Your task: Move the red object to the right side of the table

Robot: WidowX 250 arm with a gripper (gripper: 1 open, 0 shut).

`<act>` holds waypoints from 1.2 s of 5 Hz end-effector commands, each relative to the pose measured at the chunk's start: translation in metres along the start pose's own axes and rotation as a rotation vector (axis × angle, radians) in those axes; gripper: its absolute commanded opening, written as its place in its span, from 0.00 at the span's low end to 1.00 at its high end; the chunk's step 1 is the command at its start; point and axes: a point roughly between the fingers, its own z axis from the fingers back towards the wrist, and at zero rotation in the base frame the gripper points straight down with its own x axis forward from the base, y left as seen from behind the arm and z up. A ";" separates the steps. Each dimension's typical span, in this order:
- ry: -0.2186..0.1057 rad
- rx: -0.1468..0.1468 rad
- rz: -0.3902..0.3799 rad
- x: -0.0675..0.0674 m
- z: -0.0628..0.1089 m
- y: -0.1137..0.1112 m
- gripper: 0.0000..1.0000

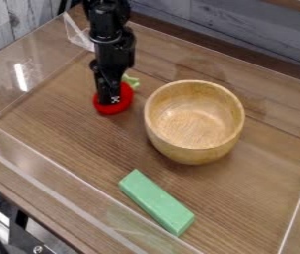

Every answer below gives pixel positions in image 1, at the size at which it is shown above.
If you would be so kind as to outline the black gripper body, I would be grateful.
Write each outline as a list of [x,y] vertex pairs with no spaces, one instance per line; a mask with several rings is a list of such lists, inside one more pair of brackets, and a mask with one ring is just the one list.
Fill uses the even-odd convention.
[[107,82],[119,83],[124,72],[133,67],[135,44],[132,30],[125,28],[115,42],[93,45],[95,59],[89,62],[89,68]]

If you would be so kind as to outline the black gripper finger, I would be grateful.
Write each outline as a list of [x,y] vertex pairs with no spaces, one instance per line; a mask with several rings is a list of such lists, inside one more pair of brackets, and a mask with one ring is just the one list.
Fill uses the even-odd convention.
[[120,76],[107,75],[103,79],[103,104],[112,105],[120,101]]
[[93,72],[93,79],[95,79],[95,86],[96,86],[96,95],[97,95],[97,102],[101,105],[109,105],[109,88],[108,83],[100,73],[99,70]]

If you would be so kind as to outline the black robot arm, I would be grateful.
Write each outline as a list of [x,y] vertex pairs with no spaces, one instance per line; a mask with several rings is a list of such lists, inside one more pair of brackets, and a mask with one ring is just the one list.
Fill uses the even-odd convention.
[[97,102],[120,102],[120,81],[133,67],[136,39],[125,25],[129,19],[128,0],[83,0],[89,23],[88,39],[93,43],[95,59],[89,62],[93,73]]

